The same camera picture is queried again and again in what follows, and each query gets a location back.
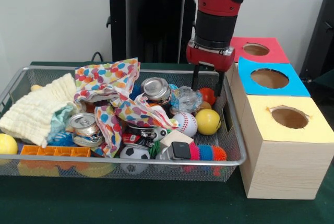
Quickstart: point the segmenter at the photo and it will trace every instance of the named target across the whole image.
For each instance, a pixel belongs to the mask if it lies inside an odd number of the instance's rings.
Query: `baseball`
[[[178,122],[178,131],[192,138],[197,132],[197,122],[190,113],[178,113],[173,117]]]

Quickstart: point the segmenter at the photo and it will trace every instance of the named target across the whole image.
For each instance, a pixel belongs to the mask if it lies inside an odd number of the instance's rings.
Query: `yellow tennis ball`
[[[202,109],[196,115],[198,131],[203,135],[212,135],[221,126],[219,114],[212,109]]]
[[[8,134],[0,134],[0,155],[17,154],[17,143]]]

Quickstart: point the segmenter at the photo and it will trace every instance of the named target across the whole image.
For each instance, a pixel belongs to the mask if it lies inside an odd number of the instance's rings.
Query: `orange ball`
[[[210,88],[202,88],[200,89],[200,93],[203,95],[203,100],[208,102],[210,105],[213,105],[216,101],[216,98],[214,96],[214,91]]]

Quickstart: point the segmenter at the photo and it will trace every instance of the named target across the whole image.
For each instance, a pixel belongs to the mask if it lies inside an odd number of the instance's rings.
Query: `polka dot cloth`
[[[117,117],[141,127],[178,127],[162,107],[150,107],[146,97],[139,95],[134,101],[129,98],[139,70],[140,63],[136,58],[75,70],[77,93],[74,101],[82,111],[86,110],[85,101],[109,100],[112,105],[95,108],[96,122],[106,141],[99,148],[106,157],[115,156],[122,140],[122,128]]]

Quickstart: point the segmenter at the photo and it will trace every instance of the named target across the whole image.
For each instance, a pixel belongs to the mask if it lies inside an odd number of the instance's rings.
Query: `white towel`
[[[0,119],[0,128],[12,137],[28,139],[45,147],[53,114],[67,105],[77,110],[73,103],[75,93],[75,81],[68,73],[19,99]]]

